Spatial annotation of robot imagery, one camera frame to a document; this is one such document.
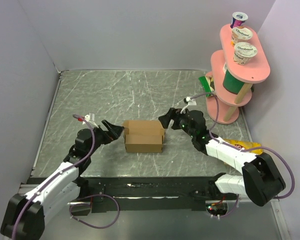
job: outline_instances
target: green container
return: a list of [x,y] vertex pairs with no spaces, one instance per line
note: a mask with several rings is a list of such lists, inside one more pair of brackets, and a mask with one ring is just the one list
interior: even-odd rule
[[225,72],[223,86],[232,94],[238,94],[245,83],[236,79],[234,76],[230,74],[227,70]]

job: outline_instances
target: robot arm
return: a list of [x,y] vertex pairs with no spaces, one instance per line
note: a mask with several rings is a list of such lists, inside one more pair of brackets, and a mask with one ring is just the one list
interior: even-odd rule
[[242,152],[221,144],[223,139],[212,133],[212,136],[219,142],[214,140],[209,134],[204,114],[201,111],[172,107],[158,119],[165,129],[173,120],[171,128],[186,132],[192,138],[192,144],[198,151],[227,163],[242,174],[242,176],[229,174],[220,176],[215,181],[215,185],[221,193],[247,195],[256,205],[264,206],[286,188],[269,154],[257,155]]
[[[102,144],[106,145],[117,140],[124,130],[122,126],[112,125],[103,120],[102,123],[107,131],[96,125],[93,120],[88,121],[95,125],[93,129],[95,144],[92,150],[93,154]],[[45,225],[69,202],[78,198],[85,197],[88,194],[88,181],[80,177],[91,163],[90,156],[74,166],[85,157],[92,147],[92,133],[88,128],[81,129],[77,133],[74,145],[64,158],[57,170],[51,174],[45,181],[25,195],[14,195],[7,206],[0,232],[2,235],[12,237],[13,228],[16,219],[21,210],[29,200],[29,207],[26,209],[17,225],[16,239],[38,240],[44,232]]]

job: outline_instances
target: white lid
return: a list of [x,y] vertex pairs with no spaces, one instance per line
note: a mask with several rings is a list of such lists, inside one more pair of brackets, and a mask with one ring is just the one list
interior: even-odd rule
[[249,40],[253,37],[253,33],[249,28],[246,27],[234,27],[232,28],[232,35],[241,40]]
[[245,14],[244,12],[240,12],[240,11],[234,12],[232,14],[232,17],[239,21],[247,21],[248,20],[248,15]]
[[257,55],[258,50],[248,42],[238,42],[234,45],[235,51],[243,57],[252,58]]

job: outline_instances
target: brown box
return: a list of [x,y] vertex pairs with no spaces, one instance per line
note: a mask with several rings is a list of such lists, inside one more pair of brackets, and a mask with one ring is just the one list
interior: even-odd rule
[[165,129],[157,120],[126,120],[124,145],[127,153],[162,153]]

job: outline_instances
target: gray marble tabletop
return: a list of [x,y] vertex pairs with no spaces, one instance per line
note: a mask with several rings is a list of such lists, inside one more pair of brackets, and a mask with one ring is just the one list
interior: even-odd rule
[[[84,127],[72,114],[95,113],[99,124],[103,119],[116,125],[124,120],[155,120],[170,107],[182,108],[184,97],[203,92],[198,77],[204,74],[193,70],[63,72],[32,176],[48,177],[67,155]],[[196,109],[203,112],[207,126],[212,126],[205,97],[197,99]],[[241,115],[232,124],[217,124],[213,132],[227,139],[249,139]],[[101,146],[91,160],[83,177],[239,175],[222,161],[198,152],[183,131],[172,129],[166,131],[162,153],[127,153],[121,137]]]

